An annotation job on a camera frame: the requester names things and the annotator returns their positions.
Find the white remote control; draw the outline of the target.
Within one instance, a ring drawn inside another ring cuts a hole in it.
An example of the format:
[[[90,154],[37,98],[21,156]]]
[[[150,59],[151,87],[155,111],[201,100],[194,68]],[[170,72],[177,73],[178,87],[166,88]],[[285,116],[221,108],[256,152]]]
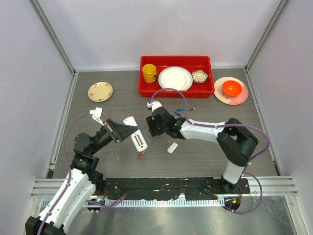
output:
[[[133,134],[131,134],[131,140],[137,150],[137,152],[143,152],[147,149],[148,145],[137,125],[137,122],[133,116],[129,116],[126,119],[123,120],[123,123],[128,126],[134,126],[137,127],[138,130],[136,130]]]

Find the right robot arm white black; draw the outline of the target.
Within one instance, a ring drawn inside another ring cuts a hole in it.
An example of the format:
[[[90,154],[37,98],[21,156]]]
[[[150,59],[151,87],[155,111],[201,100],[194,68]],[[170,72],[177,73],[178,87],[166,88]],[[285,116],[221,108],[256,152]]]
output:
[[[217,123],[188,121],[186,118],[175,118],[164,107],[149,108],[152,114],[146,118],[151,136],[167,134],[173,139],[202,140],[217,143],[228,159],[221,178],[221,188],[226,193],[233,193],[239,186],[243,170],[248,164],[258,139],[237,119]]]

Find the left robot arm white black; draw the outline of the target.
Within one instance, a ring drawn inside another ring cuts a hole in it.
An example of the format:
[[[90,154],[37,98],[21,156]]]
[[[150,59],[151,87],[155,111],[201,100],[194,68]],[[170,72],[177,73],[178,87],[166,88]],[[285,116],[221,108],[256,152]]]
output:
[[[110,142],[121,143],[139,131],[134,117],[116,123],[110,118],[92,137],[86,133],[74,139],[74,158],[68,174],[46,208],[25,223],[28,235],[65,235],[79,210],[92,195],[100,195],[105,187],[104,176],[96,171],[99,158],[94,154]]]

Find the white battery cover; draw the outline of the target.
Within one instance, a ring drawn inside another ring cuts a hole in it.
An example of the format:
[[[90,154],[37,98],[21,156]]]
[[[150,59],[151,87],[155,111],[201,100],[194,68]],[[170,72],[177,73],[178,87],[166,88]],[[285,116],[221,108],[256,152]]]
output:
[[[176,142],[173,142],[170,147],[167,149],[168,153],[173,153],[175,151],[175,149],[178,147],[178,144]]]

